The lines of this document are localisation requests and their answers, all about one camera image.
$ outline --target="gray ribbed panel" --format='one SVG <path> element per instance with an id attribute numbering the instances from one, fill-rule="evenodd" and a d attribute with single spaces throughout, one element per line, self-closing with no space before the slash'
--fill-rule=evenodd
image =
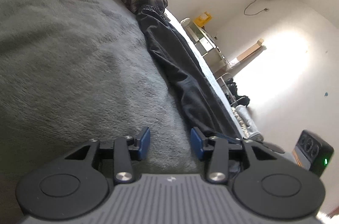
<path id="1" fill-rule="evenodd" d="M 239 206 L 220 185 L 198 174 L 143 174 L 132 184 L 118 185 L 96 211 L 60 224 L 268 224 Z M 315 218 L 281 222 L 319 224 Z M 23 224 L 55 224 L 28 217 Z"/>

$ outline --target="gray fleece blanket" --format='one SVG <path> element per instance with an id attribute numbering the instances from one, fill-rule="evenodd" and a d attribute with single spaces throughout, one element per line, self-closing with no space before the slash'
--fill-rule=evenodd
<path id="1" fill-rule="evenodd" d="M 0 0 L 0 223 L 19 178 L 88 138 L 151 128 L 138 172 L 198 172 L 174 93 L 120 0 Z"/>

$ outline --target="cable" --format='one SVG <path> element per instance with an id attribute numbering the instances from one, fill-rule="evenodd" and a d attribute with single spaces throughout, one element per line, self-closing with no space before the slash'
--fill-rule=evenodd
<path id="1" fill-rule="evenodd" d="M 247 8 L 250 7 L 250 6 L 251 6 L 253 3 L 255 3 L 256 1 L 257 1 L 257 0 L 251 2 L 251 3 L 245 8 L 245 10 L 244 10 L 244 15 L 258 15 L 259 13 L 261 13 L 261 12 L 263 12 L 263 11 L 265 11 L 265 12 L 269 11 L 268 8 L 265 8 L 265 9 L 262 9 L 261 11 L 255 13 L 255 14 L 246 14 L 245 12 L 246 12 Z"/>

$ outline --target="silver bolt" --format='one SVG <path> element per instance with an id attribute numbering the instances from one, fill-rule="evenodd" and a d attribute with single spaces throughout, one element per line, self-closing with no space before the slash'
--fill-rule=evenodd
<path id="1" fill-rule="evenodd" d="M 132 175 L 130 173 L 122 172 L 122 173 L 117 173 L 115 178 L 120 181 L 128 181 L 132 179 Z"/>
<path id="2" fill-rule="evenodd" d="M 176 180 L 176 178 L 174 176 L 167 177 L 168 182 L 173 182 L 175 180 Z"/>
<path id="3" fill-rule="evenodd" d="M 210 173 L 209 178 L 213 181 L 222 181 L 226 178 L 226 175 L 223 173 Z"/>

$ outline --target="black circular pad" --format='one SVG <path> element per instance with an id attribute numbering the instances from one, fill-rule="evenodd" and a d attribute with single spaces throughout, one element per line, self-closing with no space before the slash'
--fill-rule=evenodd
<path id="1" fill-rule="evenodd" d="M 301 189 L 298 179 L 286 174 L 272 174 L 261 181 L 261 186 L 270 195 L 289 197 L 296 195 Z"/>
<path id="2" fill-rule="evenodd" d="M 308 216 L 325 198 L 318 176 L 285 159 L 254 161 L 235 178 L 233 193 L 254 213 L 279 220 Z"/>
<path id="3" fill-rule="evenodd" d="M 61 160 L 26 175 L 17 185 L 21 210 L 37 218 L 65 220 L 96 208 L 108 194 L 106 178 L 80 160 Z"/>
<path id="4" fill-rule="evenodd" d="M 80 181 L 69 174 L 55 174 L 43 179 L 41 191 L 51 197 L 64 197 L 74 193 L 80 186 Z"/>

